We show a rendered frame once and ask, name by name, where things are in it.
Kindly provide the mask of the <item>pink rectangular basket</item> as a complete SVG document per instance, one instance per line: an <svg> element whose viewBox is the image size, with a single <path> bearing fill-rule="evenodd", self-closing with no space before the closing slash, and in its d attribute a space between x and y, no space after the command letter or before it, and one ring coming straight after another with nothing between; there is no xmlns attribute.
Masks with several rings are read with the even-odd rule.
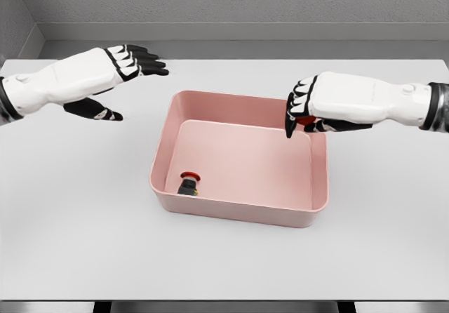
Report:
<svg viewBox="0 0 449 313"><path fill-rule="evenodd" d="M169 104L149 174L175 213L307 227L329 200L322 133L284 130L286 102L250 95L180 91ZM178 194L195 172L197 196Z"/></svg>

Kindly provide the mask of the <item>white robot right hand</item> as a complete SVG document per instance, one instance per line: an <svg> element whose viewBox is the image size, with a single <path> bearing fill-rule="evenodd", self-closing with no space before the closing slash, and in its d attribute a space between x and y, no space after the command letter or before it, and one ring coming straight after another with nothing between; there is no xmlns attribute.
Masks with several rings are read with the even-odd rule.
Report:
<svg viewBox="0 0 449 313"><path fill-rule="evenodd" d="M386 100L375 97L386 87L378 79L334 72L301 79L287 98L286 136L292 137L295 119L301 116L316 117L314 123L304 126L306 133L372 128L387 119Z"/></svg>

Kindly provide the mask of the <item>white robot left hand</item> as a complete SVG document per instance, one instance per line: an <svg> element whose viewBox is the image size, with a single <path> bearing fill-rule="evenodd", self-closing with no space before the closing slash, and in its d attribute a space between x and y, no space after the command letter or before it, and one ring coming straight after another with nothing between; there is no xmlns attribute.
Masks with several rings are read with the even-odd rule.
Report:
<svg viewBox="0 0 449 313"><path fill-rule="evenodd" d="M159 56L145 47L122 44L93 48L51 65L48 101L92 120L122 121L123 116L91 98L139 76L167 76Z"/></svg>

